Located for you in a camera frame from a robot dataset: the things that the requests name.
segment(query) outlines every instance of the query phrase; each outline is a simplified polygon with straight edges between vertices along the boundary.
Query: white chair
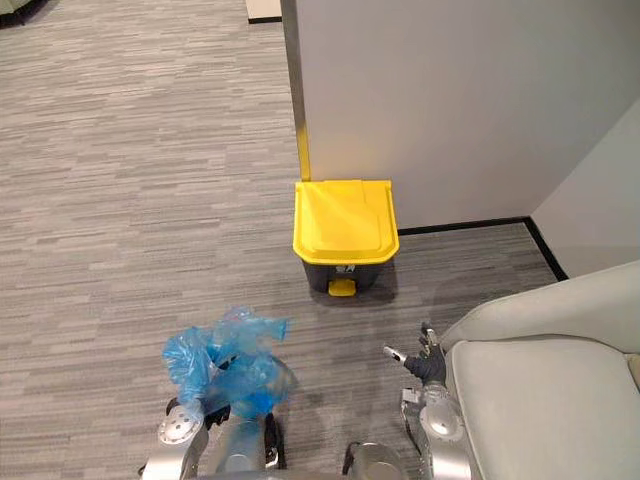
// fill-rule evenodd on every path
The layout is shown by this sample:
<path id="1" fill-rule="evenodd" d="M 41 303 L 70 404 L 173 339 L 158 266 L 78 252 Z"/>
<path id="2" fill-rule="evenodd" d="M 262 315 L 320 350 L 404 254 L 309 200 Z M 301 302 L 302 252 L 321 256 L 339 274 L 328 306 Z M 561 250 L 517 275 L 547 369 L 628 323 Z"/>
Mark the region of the white chair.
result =
<path id="1" fill-rule="evenodd" d="M 640 261 L 480 305 L 441 343 L 484 480 L 640 479 Z"/>

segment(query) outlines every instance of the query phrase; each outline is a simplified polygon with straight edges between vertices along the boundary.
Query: gray carpet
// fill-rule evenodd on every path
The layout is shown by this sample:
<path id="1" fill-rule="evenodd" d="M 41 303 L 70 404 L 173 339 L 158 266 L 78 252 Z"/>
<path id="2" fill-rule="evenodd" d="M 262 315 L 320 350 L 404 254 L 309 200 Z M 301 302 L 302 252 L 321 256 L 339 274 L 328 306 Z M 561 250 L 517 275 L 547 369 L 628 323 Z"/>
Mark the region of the gray carpet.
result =
<path id="1" fill-rule="evenodd" d="M 164 341 L 233 305 L 288 316 L 289 464 L 415 456 L 383 358 L 554 281 L 521 225 L 404 237 L 377 286 L 310 293 L 282 25 L 242 0 L 52 0 L 0 31 L 0 475 L 135 478 L 174 395 Z"/>

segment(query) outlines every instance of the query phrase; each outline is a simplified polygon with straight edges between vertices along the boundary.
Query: trash can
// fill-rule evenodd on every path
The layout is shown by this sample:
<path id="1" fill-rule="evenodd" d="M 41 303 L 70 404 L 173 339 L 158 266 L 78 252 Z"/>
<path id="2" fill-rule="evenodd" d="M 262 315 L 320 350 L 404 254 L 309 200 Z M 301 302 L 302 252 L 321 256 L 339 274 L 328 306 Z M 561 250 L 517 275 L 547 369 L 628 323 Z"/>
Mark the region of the trash can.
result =
<path id="1" fill-rule="evenodd" d="M 296 183 L 293 249 L 314 290 L 346 297 L 398 251 L 390 181 Z"/>

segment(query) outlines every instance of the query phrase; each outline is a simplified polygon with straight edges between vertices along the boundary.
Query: yellow lid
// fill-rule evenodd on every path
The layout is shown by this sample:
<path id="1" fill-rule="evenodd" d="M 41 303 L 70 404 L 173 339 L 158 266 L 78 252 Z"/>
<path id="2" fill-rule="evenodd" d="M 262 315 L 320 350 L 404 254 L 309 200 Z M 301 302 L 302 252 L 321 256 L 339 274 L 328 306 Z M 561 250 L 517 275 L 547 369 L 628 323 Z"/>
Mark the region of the yellow lid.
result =
<path id="1" fill-rule="evenodd" d="M 398 246 L 390 181 L 296 183 L 293 249 L 305 262 L 383 263 Z"/>

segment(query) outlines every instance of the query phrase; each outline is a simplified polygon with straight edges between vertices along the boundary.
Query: chair cushion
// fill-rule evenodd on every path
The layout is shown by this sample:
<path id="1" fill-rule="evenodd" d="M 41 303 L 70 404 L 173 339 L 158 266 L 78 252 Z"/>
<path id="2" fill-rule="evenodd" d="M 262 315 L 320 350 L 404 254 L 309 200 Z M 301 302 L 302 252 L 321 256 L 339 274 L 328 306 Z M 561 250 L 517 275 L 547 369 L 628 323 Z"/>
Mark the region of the chair cushion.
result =
<path id="1" fill-rule="evenodd" d="M 617 350 L 459 342 L 447 361 L 484 480 L 640 478 L 640 393 Z"/>

